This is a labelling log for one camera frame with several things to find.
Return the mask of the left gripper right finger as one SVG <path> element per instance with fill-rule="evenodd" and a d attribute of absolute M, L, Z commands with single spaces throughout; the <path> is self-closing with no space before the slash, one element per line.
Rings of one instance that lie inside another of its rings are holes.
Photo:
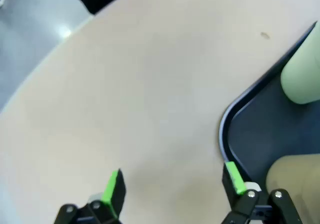
<path fill-rule="evenodd" d="M 246 187 L 233 161 L 223 165 L 222 184 L 231 211 L 223 224 L 249 224 L 260 221 L 263 224 L 301 224 L 302 219 L 285 189 L 274 189 L 269 194 Z"/>

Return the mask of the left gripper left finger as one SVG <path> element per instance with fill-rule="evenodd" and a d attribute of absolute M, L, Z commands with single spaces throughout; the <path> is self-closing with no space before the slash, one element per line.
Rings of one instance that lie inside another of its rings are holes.
<path fill-rule="evenodd" d="M 123 172 L 112 172 L 100 199 L 88 202 L 83 207 L 67 203 L 60 207 L 55 224 L 120 224 L 120 214 L 126 196 Z"/>

